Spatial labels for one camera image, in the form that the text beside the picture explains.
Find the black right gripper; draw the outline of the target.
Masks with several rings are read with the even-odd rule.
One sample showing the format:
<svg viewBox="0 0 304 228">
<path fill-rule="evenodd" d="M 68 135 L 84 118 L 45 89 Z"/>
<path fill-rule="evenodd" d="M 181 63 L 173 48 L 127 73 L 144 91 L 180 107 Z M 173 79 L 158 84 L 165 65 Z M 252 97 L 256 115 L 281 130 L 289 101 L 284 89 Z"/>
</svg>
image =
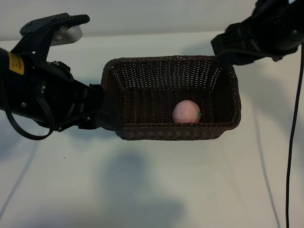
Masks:
<svg viewBox="0 0 304 228">
<path fill-rule="evenodd" d="M 219 34 L 211 40 L 214 55 L 225 65 L 243 66 L 264 57 L 276 61 L 293 54 L 304 42 L 304 2 L 302 0 L 258 0 L 252 20 L 230 24 L 225 34 L 254 36 L 259 48 L 255 56 L 241 41 Z"/>
</svg>

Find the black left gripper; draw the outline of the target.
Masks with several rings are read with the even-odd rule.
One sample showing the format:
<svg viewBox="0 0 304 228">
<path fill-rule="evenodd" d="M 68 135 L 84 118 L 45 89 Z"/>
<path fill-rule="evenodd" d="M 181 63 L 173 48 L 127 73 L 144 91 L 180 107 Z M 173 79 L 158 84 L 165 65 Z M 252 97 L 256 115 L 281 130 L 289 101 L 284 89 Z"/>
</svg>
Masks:
<svg viewBox="0 0 304 228">
<path fill-rule="evenodd" d="M 85 85 L 75 80 L 62 62 L 47 62 L 34 54 L 20 56 L 27 85 L 22 90 L 16 114 L 40 126 L 62 131 L 71 126 L 92 130 L 117 130 L 122 116 L 116 100 L 101 85 Z"/>
</svg>

